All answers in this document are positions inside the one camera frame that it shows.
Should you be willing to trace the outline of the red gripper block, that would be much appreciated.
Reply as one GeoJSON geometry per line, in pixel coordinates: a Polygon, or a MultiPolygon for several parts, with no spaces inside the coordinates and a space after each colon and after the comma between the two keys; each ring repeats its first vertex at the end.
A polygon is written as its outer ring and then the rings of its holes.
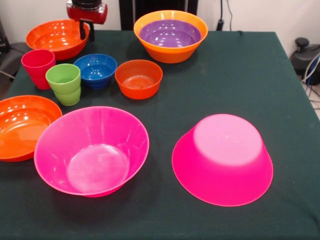
{"type": "Polygon", "coordinates": [[[108,14],[108,6],[101,5],[95,9],[84,9],[79,8],[75,5],[67,5],[67,14],[70,19],[79,21],[79,33],[80,39],[84,40],[86,38],[86,31],[84,28],[84,21],[89,21],[89,36],[90,42],[95,41],[95,29],[94,24],[103,25],[106,22],[108,14]]]}

